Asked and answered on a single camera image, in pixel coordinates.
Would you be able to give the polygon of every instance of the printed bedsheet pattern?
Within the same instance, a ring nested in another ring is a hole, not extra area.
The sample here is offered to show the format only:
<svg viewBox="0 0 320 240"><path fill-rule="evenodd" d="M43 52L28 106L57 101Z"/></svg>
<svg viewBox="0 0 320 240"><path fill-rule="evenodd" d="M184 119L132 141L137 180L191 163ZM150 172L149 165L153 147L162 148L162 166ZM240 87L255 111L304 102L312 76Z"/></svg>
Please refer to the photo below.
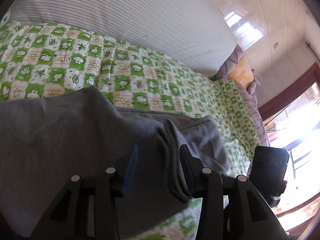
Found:
<svg viewBox="0 0 320 240"><path fill-rule="evenodd" d="M231 176L246 174L258 145L230 79L211 82L162 52L65 24L0 28L0 100L61 95L96 86L117 107L173 112L217 123ZM134 239L195 237L201 200Z"/></svg>

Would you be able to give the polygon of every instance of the gray cloth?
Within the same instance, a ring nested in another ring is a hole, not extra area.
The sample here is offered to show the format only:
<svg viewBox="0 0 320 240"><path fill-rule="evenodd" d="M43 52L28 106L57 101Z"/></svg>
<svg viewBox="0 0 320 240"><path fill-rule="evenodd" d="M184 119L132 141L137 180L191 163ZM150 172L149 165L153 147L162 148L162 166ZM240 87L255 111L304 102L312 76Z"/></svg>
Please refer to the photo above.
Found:
<svg viewBox="0 0 320 240"><path fill-rule="evenodd" d="M187 143L217 172L229 162L209 118L114 108L94 87L54 98L0 103L0 212L29 236L72 175L105 172L138 145L129 194L116 200L122 237L145 231L185 209L188 192L179 162Z"/></svg>

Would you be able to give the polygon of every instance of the wooden window frame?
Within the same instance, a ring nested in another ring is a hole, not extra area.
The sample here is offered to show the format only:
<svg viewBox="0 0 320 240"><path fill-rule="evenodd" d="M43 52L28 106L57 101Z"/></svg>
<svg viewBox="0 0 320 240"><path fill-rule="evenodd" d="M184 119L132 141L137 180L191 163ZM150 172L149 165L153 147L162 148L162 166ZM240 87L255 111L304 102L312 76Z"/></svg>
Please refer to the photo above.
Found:
<svg viewBox="0 0 320 240"><path fill-rule="evenodd" d="M294 207L292 209L289 209L287 211L280 212L276 216L277 216L277 218L280 218L280 217L283 217L285 215L288 215L288 214L291 214L293 212L296 212L299 209L304 208L305 206L309 205L313 201L317 200L318 198L320 198L320 192L318 192L312 198L308 199L307 201L303 202L302 204L300 204L300 205L298 205L298 206L296 206L296 207Z"/></svg>
<svg viewBox="0 0 320 240"><path fill-rule="evenodd" d="M301 96L314 83L316 83L320 88L320 68L316 62L292 85L286 88L279 95L275 96L269 102L259 107L258 110L262 120L264 121L281 111Z"/></svg>

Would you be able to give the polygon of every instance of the wall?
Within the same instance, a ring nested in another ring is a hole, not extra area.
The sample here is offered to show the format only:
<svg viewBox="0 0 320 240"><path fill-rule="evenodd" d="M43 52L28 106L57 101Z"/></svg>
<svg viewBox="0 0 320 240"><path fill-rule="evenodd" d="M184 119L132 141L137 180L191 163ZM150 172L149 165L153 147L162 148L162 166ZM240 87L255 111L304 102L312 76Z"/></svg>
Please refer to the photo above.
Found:
<svg viewBox="0 0 320 240"><path fill-rule="evenodd" d="M289 87L316 61L316 56L310 48L307 47L303 39L294 48L274 62L270 68L258 74L257 79L260 81L260 85L256 88L258 107Z"/></svg>
<svg viewBox="0 0 320 240"><path fill-rule="evenodd" d="M306 41L311 44L318 57L320 57L320 27L316 23L316 20L314 19L310 11L308 11L306 15L305 38Z"/></svg>
<svg viewBox="0 0 320 240"><path fill-rule="evenodd" d="M231 28L245 49L251 68L255 69L256 73L263 73L271 68L273 63L304 37L307 6L302 0L212 1L225 18L230 13L241 17ZM246 24L250 24L261 33L261 38L257 41L248 40L248 36L251 35L238 32L239 28ZM277 42L278 47L274 49L273 46Z"/></svg>

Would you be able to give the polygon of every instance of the bed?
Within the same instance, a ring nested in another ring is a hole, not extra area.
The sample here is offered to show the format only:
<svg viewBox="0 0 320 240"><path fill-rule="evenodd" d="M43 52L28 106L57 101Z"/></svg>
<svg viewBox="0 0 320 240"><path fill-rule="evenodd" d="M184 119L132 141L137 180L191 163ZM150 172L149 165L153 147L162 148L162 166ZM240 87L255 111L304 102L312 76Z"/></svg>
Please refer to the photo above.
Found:
<svg viewBox="0 0 320 240"><path fill-rule="evenodd" d="M210 115L228 152L230 176L246 174L264 129L231 79L212 82L163 52L103 33L49 22L22 25L7 16L0 29L0 100L58 96L96 86L116 107ZM133 239L194 238L201 199Z"/></svg>
<svg viewBox="0 0 320 240"><path fill-rule="evenodd" d="M96 86L115 107L209 115L228 152L228 174L246 174L255 147L268 139L246 90L229 78L208 79L236 46L211 1L83 1L14 1L0 24L0 101ZM201 202L131 239L194 239Z"/></svg>

